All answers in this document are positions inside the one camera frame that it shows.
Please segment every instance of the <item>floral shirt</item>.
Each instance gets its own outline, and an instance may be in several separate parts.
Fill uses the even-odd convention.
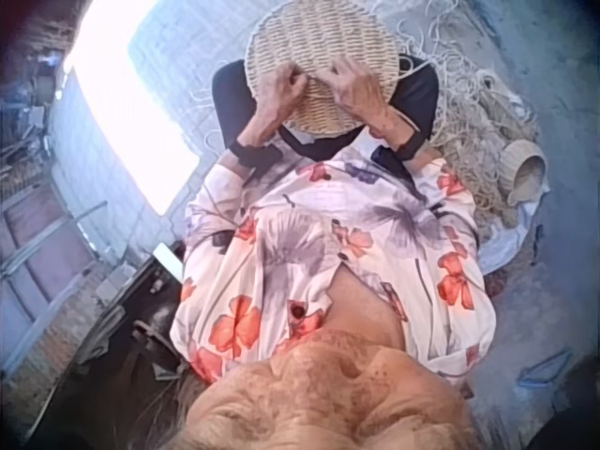
[[[273,143],[284,158],[267,174],[245,183],[216,165],[187,207],[175,348],[210,383],[268,359],[322,325],[326,291],[346,264],[393,307],[406,352],[461,381],[496,321],[473,196],[445,160],[413,173],[413,186],[354,144],[313,163],[279,136]]]

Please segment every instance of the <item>unfinished basket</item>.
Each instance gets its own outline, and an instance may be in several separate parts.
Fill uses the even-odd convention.
[[[543,192],[547,163],[542,149],[520,139],[509,143],[500,155],[500,188],[507,203],[537,201]]]
[[[351,56],[377,73],[389,101],[398,81],[394,37],[375,16],[347,0],[292,0],[271,11],[247,46],[247,83],[256,97],[259,77],[279,64],[294,61],[311,76],[338,55]],[[312,77],[303,102],[286,123],[318,137],[337,136],[360,125]]]

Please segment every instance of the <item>gray floor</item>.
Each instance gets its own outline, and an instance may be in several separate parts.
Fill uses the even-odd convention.
[[[537,110],[552,191],[543,201],[540,264],[497,303],[493,348],[472,374],[475,409],[499,413],[518,448],[552,415],[552,391],[518,388],[524,367],[565,346],[598,345],[598,21],[582,2],[472,0],[513,85]]]
[[[75,214],[109,201],[106,211],[84,223],[107,260],[117,261],[127,246],[143,259],[159,241],[170,243],[182,234],[183,205],[222,149],[214,112],[197,108],[198,98],[206,97],[219,66],[243,57],[252,27],[278,3],[158,0],[129,42],[141,83],[200,157],[162,217],[148,206],[96,124],[77,67],[69,76],[52,112],[54,180]],[[411,17],[407,9],[425,3],[384,0],[376,12],[394,27]],[[478,65],[494,67],[533,104],[550,168],[552,191],[538,217],[545,231],[539,264],[511,279],[498,298],[493,347],[471,376],[475,415],[484,423],[501,417],[506,447],[520,448],[552,415],[553,389],[518,388],[519,372],[565,346],[573,350],[574,361],[597,351],[598,26],[575,1],[467,3],[472,22],[460,23],[453,32]],[[115,114],[122,113],[120,108],[115,101]]]

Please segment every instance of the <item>wicker basket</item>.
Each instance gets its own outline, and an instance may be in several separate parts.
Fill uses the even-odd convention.
[[[547,165],[544,152],[531,141],[514,141],[502,150],[499,182],[510,206],[540,199]]]
[[[375,16],[346,0],[292,0],[271,11],[247,46],[247,83],[256,97],[259,77],[279,64],[294,61],[311,77],[342,54],[377,73],[389,101],[398,82],[394,37]],[[316,137],[330,137],[362,124],[335,104],[327,86],[311,77],[304,100],[286,125]]]

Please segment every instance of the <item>elderly woman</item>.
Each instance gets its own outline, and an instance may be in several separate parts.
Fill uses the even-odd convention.
[[[495,315],[473,196],[427,141],[435,72],[391,104],[351,58],[316,78],[365,125],[300,143],[282,126],[308,83],[294,64],[256,100],[242,62],[214,79],[228,150],[187,209],[171,331],[212,385],[170,446],[473,448],[458,387]]]

